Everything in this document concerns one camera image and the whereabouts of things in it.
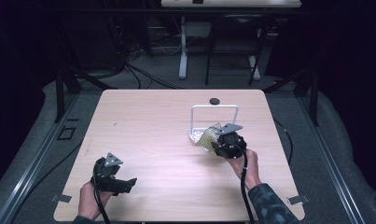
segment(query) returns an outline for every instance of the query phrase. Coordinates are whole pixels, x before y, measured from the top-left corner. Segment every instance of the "gray carpet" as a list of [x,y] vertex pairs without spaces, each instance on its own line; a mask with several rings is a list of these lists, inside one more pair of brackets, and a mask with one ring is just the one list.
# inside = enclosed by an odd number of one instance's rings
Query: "gray carpet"
[[[140,69],[146,70],[152,76],[185,89],[262,90],[270,86],[274,79],[277,79],[276,77],[262,77],[260,81],[255,82],[252,86],[248,86],[248,76],[211,77],[210,84],[205,86],[205,57],[203,47],[200,44],[201,41],[200,39],[194,40],[189,48],[188,78],[186,80],[178,78],[180,51],[169,55],[161,50],[155,50],[153,58],[149,58],[143,53],[136,60],[130,60],[130,63]],[[266,59],[269,56],[271,45],[270,43],[267,46],[263,60],[259,64],[261,74],[264,73],[264,69],[266,68]],[[166,89],[166,87],[159,83],[150,82],[150,79],[146,76],[136,75],[140,79],[142,89],[146,87],[150,89]],[[128,71],[123,71],[117,76],[101,80],[119,89],[138,88],[137,79]],[[40,167],[40,172],[35,181],[38,181],[45,173],[51,170],[58,161],[71,152],[84,138],[101,91],[86,80],[82,79],[80,83],[84,91],[78,95],[74,106],[72,106],[71,111],[68,111],[62,124],[62,126],[65,125],[65,128],[75,129],[75,132],[70,140],[55,139],[53,141],[49,147],[49,154],[43,166]],[[304,113],[306,112],[299,105],[299,99],[296,99],[292,94],[293,87],[294,84],[290,83],[275,93],[266,94],[266,97],[273,117],[284,125],[291,136],[294,151],[290,169],[295,178],[299,194],[306,194],[311,199],[310,202],[303,205],[306,217],[301,223],[350,223],[340,196],[324,164],[324,156],[321,148],[310,129],[309,122],[304,118]],[[46,141],[48,133],[54,127],[53,121],[56,118],[54,83],[49,84],[44,89],[44,92],[47,95],[44,108],[21,147],[19,154],[0,182],[0,211],[7,203],[7,199],[9,199],[13,189],[17,186],[25,168],[30,164],[32,158]],[[66,92],[66,95],[67,98],[69,96],[70,99],[75,99],[68,92]],[[357,206],[367,223],[376,223],[376,193],[366,184],[362,174],[354,165],[348,135],[344,130],[342,122],[333,109],[331,102],[324,95],[320,95],[318,105],[320,129],[348,186],[351,188],[352,194],[355,196]],[[289,157],[289,141],[284,131],[278,125],[276,127],[285,149],[285,155]],[[34,189],[33,193],[23,203],[14,223],[57,223],[53,219],[53,213],[57,204],[49,198],[63,191],[63,186],[76,155],[77,151],[57,166]]]

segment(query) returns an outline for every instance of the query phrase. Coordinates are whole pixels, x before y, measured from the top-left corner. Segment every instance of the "dark sleeve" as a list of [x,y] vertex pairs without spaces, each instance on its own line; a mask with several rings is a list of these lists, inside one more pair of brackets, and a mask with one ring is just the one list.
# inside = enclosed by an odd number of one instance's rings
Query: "dark sleeve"
[[259,223],[299,223],[268,184],[260,184],[250,189],[248,197],[257,212]]
[[95,221],[92,221],[86,217],[80,217],[76,216],[72,224],[94,224],[96,223]]

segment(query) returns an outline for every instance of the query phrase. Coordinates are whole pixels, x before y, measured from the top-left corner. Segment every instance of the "desk top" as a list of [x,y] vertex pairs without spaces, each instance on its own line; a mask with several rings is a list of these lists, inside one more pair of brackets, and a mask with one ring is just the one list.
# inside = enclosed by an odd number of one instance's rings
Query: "desk top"
[[193,4],[192,0],[161,0],[163,7],[300,7],[300,0],[204,0]]
[[[130,193],[110,199],[110,220],[249,220],[240,180],[229,164],[190,142],[191,107],[209,105],[214,97],[239,106],[236,124],[244,127],[237,133],[258,153],[261,180],[303,219],[302,205],[286,202],[298,192],[265,95],[254,90],[104,91],[63,191],[72,199],[58,204],[55,219],[75,218],[81,186],[94,163],[111,152],[124,161],[116,178],[138,180]],[[195,109],[193,125],[224,125],[233,115],[228,107]]]

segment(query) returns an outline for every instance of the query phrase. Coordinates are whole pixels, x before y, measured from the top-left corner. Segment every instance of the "person's left hand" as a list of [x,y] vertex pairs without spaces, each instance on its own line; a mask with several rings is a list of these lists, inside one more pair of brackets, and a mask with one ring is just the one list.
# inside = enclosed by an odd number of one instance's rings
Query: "person's left hand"
[[[106,206],[109,198],[113,195],[113,192],[100,191],[101,202],[104,207]],[[95,220],[101,214],[98,204],[94,198],[94,186],[89,181],[83,185],[80,189],[80,200],[78,215],[81,217]]]

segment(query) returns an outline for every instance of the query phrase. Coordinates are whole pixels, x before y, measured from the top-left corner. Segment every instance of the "black chair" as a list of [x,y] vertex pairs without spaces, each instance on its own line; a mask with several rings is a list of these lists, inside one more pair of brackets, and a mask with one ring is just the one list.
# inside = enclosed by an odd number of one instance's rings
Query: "black chair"
[[[207,46],[207,68],[205,85],[208,85],[210,69],[250,69],[251,77],[249,85],[254,79],[255,70],[258,67],[260,53],[266,40],[266,35],[274,25],[274,18],[258,14],[228,14],[213,21]],[[247,66],[225,65],[233,62],[228,58],[225,63],[214,66],[211,59],[215,54],[245,55],[249,63],[249,57],[255,57],[255,64]]]

